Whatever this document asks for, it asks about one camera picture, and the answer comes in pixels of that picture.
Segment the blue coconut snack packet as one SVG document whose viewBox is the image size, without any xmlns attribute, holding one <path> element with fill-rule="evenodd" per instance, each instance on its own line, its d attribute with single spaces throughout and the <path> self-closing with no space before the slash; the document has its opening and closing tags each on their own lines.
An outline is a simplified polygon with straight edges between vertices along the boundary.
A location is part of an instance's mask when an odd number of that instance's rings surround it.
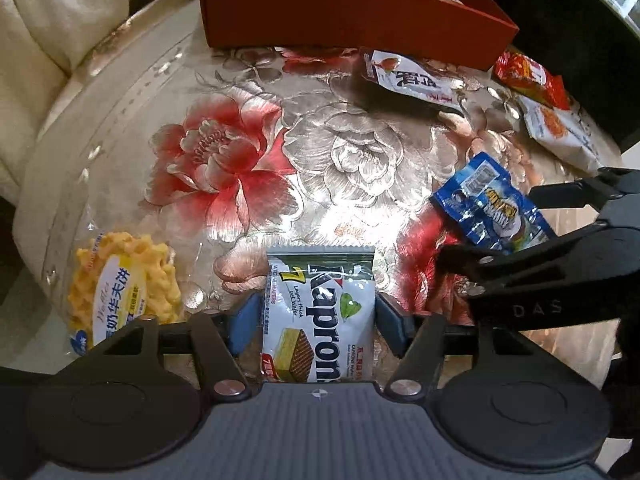
<svg viewBox="0 0 640 480">
<path fill-rule="evenodd" d="M 514 188 L 509 171 L 484 152 L 441 186 L 432 201 L 471 243 L 494 252 L 513 254 L 555 238 L 538 208 Z"/>
</svg>

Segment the Kaprons wafer packet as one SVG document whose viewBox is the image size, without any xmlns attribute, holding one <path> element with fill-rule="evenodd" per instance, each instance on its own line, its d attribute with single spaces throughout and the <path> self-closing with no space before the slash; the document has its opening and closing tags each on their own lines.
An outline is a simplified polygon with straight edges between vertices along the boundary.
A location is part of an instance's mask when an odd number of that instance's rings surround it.
<svg viewBox="0 0 640 480">
<path fill-rule="evenodd" d="M 270 382 L 366 382 L 376 284 L 367 246 L 267 250 L 260 370 Z"/>
</svg>

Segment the white packet orange disc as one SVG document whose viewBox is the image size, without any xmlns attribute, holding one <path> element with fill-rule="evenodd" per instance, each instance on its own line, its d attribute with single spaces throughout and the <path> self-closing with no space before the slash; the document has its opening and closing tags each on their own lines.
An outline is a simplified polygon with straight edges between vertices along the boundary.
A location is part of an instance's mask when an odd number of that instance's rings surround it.
<svg viewBox="0 0 640 480">
<path fill-rule="evenodd" d="M 584 174 L 596 174 L 605 166 L 592 134 L 576 113 L 548 107 L 527 96 L 516 99 L 528 134 L 538 144 Z"/>
</svg>

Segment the yellow waffle biscuit pack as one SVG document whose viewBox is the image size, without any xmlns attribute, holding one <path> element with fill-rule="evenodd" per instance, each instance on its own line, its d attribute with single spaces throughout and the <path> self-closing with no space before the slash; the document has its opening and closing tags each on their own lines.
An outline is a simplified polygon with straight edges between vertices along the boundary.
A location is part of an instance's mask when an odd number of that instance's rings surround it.
<svg viewBox="0 0 640 480">
<path fill-rule="evenodd" d="M 183 320 L 175 252 L 149 234 L 104 232 L 76 250 L 70 281 L 70 345 L 83 356 L 143 315 L 160 324 Z"/>
</svg>

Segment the red orange snack packet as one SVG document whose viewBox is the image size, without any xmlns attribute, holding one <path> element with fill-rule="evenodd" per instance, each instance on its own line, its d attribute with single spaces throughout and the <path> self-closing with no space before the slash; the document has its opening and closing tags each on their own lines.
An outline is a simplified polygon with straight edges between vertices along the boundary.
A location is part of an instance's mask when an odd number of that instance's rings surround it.
<svg viewBox="0 0 640 480">
<path fill-rule="evenodd" d="M 494 65 L 494 75 L 507 87 L 538 103 L 570 109 L 570 99 L 561 76 L 518 51 L 505 50 Z"/>
</svg>

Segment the floral satin cover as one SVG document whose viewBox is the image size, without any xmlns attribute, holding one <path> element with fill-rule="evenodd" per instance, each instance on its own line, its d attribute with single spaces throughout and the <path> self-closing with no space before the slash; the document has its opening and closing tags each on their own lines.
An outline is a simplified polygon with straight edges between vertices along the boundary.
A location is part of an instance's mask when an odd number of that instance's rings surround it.
<svg viewBox="0 0 640 480">
<path fill-rule="evenodd" d="M 387 299 L 468 322 L 463 282 L 433 269 L 454 231 L 431 195 L 480 153 L 522 192 L 574 170 L 488 74 L 428 64 L 462 105 L 448 113 L 364 80 L 357 58 L 213 50 L 198 0 L 158 0 L 97 46 L 40 132 L 14 221 L 62 348 L 91 338 L 75 272 L 129 241 L 167 247 L 184 313 L 261 290 L 270 246 L 371 245 Z"/>
</svg>

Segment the white red snack packet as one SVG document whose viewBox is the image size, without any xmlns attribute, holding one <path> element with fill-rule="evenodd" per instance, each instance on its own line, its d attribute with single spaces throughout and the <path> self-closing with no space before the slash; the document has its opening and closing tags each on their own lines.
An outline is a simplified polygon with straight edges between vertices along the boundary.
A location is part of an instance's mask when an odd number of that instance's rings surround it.
<svg viewBox="0 0 640 480">
<path fill-rule="evenodd" d="M 463 114 L 460 86 L 455 79 L 431 73 L 417 62 L 396 53 L 364 50 L 361 56 L 363 77 L 368 81 L 446 112 Z"/>
</svg>

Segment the red cardboard tray box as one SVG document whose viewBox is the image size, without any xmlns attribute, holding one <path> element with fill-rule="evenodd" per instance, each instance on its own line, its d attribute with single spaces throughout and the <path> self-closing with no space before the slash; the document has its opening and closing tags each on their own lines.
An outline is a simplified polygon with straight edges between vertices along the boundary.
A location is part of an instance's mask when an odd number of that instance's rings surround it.
<svg viewBox="0 0 640 480">
<path fill-rule="evenodd" d="M 214 48 L 366 48 L 487 70 L 518 33 L 494 0 L 200 0 Z"/>
</svg>

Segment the cream white blanket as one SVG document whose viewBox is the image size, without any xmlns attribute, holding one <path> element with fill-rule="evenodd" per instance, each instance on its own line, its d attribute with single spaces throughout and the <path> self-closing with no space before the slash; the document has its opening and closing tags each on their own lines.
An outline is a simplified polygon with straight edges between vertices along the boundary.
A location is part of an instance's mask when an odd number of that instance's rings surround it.
<svg viewBox="0 0 640 480">
<path fill-rule="evenodd" d="M 1 197 L 15 205 L 38 132 L 128 0 L 1 0 Z"/>
</svg>

